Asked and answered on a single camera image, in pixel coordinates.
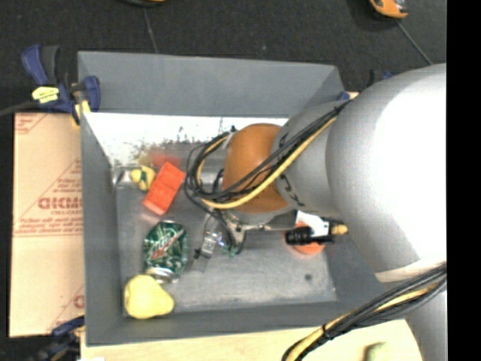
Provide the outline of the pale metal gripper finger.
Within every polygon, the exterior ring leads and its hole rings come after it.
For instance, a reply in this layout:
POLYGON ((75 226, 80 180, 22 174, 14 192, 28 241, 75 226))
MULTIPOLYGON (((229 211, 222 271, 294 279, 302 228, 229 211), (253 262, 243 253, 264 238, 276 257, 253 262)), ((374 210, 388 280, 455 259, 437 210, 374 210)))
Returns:
POLYGON ((217 247, 222 241, 222 230, 214 217, 208 217, 204 224, 203 247, 217 247))
POLYGON ((204 239, 202 245, 195 250, 193 269, 204 272, 216 249, 216 241, 210 238, 204 239))

